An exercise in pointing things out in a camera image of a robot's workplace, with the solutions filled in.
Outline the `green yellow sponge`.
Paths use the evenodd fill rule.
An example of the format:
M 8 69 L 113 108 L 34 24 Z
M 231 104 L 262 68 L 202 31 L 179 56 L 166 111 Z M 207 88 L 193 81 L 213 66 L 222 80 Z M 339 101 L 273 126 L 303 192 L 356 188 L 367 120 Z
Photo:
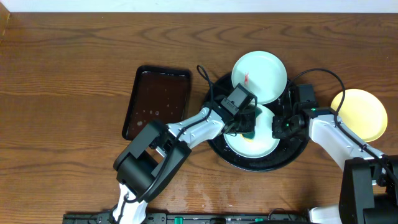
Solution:
M 255 137 L 255 132 L 243 133 L 241 134 L 241 137 L 247 142 L 253 142 Z

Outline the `pale green plate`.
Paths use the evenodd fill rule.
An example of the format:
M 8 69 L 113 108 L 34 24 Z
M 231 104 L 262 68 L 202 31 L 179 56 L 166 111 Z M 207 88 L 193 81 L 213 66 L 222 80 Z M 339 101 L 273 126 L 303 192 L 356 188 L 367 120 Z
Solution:
M 257 103 L 268 104 L 278 99 L 287 84 L 287 71 L 275 55 L 254 51 L 243 55 L 231 73 L 234 87 L 240 83 L 257 96 Z
M 257 105 L 255 137 L 253 142 L 247 142 L 241 134 L 224 134 L 227 145 L 237 154 L 250 159 L 257 159 L 270 154 L 278 145 L 280 139 L 272 137 L 272 118 L 274 113 L 262 105 Z

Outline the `yellow plate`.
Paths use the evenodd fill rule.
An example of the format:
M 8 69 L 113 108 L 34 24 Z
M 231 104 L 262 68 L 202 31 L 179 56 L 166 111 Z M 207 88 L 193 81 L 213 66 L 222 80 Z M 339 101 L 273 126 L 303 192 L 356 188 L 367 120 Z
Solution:
M 388 118 L 384 105 L 364 90 L 346 90 L 338 114 L 345 125 L 365 142 L 377 140 L 387 128 Z

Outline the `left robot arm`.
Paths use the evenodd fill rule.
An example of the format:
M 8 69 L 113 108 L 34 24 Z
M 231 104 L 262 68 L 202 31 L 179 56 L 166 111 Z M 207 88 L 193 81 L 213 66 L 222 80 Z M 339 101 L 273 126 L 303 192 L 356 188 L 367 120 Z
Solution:
M 142 223 L 147 204 L 165 189 L 192 149 L 230 130 L 238 130 L 249 117 L 254 126 L 252 103 L 236 106 L 224 98 L 209 101 L 198 114 L 178 123 L 153 120 L 115 160 L 120 197 L 111 223 Z

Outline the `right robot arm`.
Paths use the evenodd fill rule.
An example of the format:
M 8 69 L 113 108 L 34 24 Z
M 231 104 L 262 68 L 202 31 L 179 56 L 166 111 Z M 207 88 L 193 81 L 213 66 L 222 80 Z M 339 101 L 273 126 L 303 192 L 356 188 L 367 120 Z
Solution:
M 387 156 L 352 132 L 331 108 L 274 116 L 272 137 L 311 139 L 343 171 L 342 223 L 397 223 L 397 156 Z

